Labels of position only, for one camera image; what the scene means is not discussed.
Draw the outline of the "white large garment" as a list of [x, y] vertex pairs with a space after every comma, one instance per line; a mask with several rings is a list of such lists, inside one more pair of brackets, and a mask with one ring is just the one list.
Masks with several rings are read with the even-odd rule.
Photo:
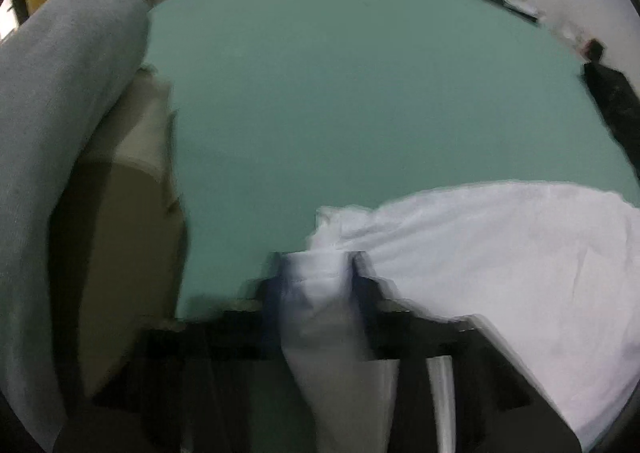
[[290, 329], [320, 331], [353, 251], [413, 306], [486, 322], [585, 450], [612, 430], [639, 380], [639, 211], [620, 195], [498, 182], [323, 208], [283, 258]]

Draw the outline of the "green bed sheet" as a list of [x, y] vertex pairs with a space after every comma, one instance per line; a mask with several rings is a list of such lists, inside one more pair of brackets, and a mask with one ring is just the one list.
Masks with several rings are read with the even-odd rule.
[[184, 319], [302, 248], [323, 206], [502, 180], [639, 199], [578, 56], [484, 0], [167, 0], [146, 60], [176, 112]]

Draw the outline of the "grey folded garment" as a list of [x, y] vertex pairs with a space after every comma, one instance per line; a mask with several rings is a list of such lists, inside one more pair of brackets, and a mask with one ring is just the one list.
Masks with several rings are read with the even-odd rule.
[[1, 45], [1, 393], [51, 451], [65, 413], [47, 237], [75, 161], [140, 67], [146, 0], [48, 0]]

